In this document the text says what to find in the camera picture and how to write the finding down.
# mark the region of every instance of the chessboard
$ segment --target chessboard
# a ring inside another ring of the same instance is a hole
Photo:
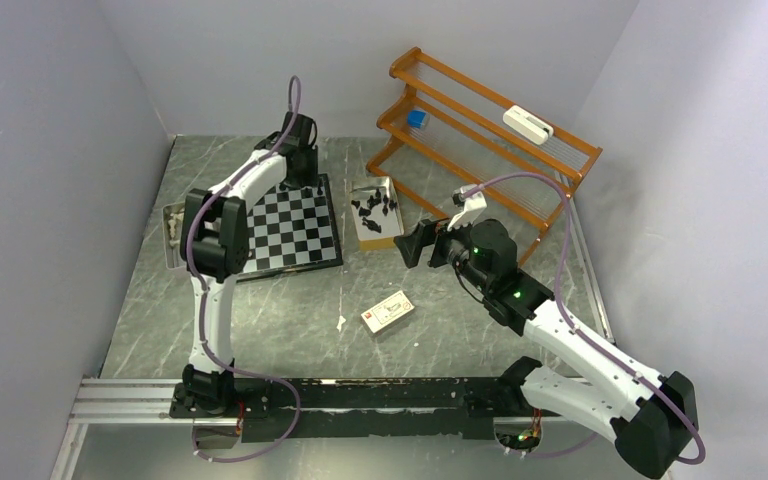
[[[343,264],[328,175],[316,188],[276,185],[248,215],[249,259],[238,281]]]

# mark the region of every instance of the cardboard box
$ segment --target cardboard box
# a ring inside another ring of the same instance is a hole
[[[413,309],[414,306],[405,296],[405,292],[399,290],[381,303],[363,312],[361,318],[369,330],[373,334],[377,334],[395,323],[396,320],[412,312]]]
[[[374,204],[376,198],[380,198],[381,202]],[[387,200],[386,215],[384,199]],[[355,180],[349,190],[349,200],[360,249],[369,251],[395,246],[393,238],[403,235],[405,229],[402,225],[401,204],[390,177],[364,177]],[[369,213],[361,216],[366,210]],[[381,231],[376,232],[367,225],[378,226]]]

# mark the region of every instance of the white robotic arm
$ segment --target white robotic arm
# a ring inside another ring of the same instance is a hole
[[[182,236],[192,235],[192,241],[185,237],[180,253],[193,274],[196,307],[183,386],[197,411],[218,414],[234,401],[234,377],[223,365],[234,363],[231,303],[237,276],[249,258],[247,214],[278,184],[317,186],[315,134],[311,138],[315,129],[311,118],[287,112],[282,131],[259,142],[239,169],[209,190],[187,192]]]
[[[229,179],[246,168],[251,162],[257,162],[269,153],[268,149],[258,149],[252,152],[249,159],[240,166],[228,178],[209,190],[216,193],[226,185]],[[260,163],[248,171],[243,177],[223,195],[224,198],[236,198],[243,201],[246,214],[263,196],[275,185],[287,178],[287,159],[279,154],[273,154],[269,158],[260,160]],[[217,222],[209,222],[205,228],[219,231]],[[205,275],[207,282],[208,298],[205,310],[204,328],[207,342],[216,357],[223,363],[230,365],[234,361],[234,352],[231,349],[231,302],[234,296],[234,286],[237,283],[238,273],[229,273],[222,281],[211,275]],[[198,305],[202,295],[201,281],[192,277],[195,305]],[[213,360],[208,358],[204,351],[204,344],[199,338],[199,311],[194,309],[193,321],[193,349],[190,353],[190,364],[201,372],[222,372]]]
[[[453,267],[459,281],[483,294],[481,303],[494,320],[556,354],[583,377],[584,382],[567,379],[523,357],[500,378],[517,389],[517,403],[589,428],[613,442],[635,470],[660,478],[698,437],[693,384],[679,372],[666,377],[623,353],[520,270],[517,246],[505,227],[494,219],[473,223],[486,207],[478,190],[469,185],[454,192],[462,211],[451,220],[423,220],[396,239],[405,265],[416,266],[422,248],[433,245],[430,267]],[[697,458],[704,458],[701,448]]]

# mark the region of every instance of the blue object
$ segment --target blue object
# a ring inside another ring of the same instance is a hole
[[[411,110],[408,113],[408,125],[413,128],[423,128],[428,123],[428,114],[422,110]]]

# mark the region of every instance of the marble surface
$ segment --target marble surface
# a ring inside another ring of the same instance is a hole
[[[260,137],[178,137],[145,230],[103,378],[178,378],[193,339],[192,287],[166,270],[161,209],[183,201],[192,187],[206,188],[248,158]],[[231,341],[237,365],[287,377],[490,376],[522,355],[574,375],[553,355],[494,322],[458,285],[451,269],[404,267],[396,249],[361,252],[346,195],[352,179],[368,175],[366,161],[383,138],[322,138],[320,171],[331,182],[345,264],[300,274],[244,282],[234,293]],[[453,213],[451,191],[462,184],[407,147],[385,164],[400,180]],[[403,222],[412,228],[428,216],[401,198]],[[501,220],[526,248],[536,230],[505,208],[490,204],[486,217]],[[563,240],[559,220],[525,270],[551,285]],[[567,305],[604,333],[584,259],[571,249],[564,272]],[[415,312],[378,336],[360,314],[398,290]],[[340,316],[347,320],[338,329]]]

